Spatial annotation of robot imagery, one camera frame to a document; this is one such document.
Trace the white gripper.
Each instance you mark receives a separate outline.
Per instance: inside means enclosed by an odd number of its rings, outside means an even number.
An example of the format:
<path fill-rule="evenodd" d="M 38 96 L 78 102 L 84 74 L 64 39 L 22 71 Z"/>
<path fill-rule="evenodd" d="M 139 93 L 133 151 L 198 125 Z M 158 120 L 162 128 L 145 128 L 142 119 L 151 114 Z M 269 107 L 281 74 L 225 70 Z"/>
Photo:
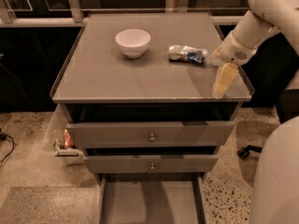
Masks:
<path fill-rule="evenodd" d="M 221 97 L 226 93 L 238 75 L 238 66 L 247 63 L 256 51 L 257 49 L 250 49 L 240 44 L 232 32 L 225 37 L 221 45 L 211 53 L 212 59 L 226 63 L 217 70 L 213 85 L 214 96 Z"/>

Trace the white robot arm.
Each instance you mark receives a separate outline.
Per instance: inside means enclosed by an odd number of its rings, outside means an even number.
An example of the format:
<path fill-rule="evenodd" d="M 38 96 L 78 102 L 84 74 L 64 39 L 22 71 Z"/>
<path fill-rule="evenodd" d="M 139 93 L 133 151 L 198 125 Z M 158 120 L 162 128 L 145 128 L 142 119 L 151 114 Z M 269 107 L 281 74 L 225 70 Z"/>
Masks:
<path fill-rule="evenodd" d="M 248 0 L 250 10 L 212 56 L 222 61 L 213 93 L 223 96 L 268 38 L 281 33 L 299 52 L 299 0 Z M 258 160 L 249 224 L 299 224 L 299 117 L 280 124 Z"/>

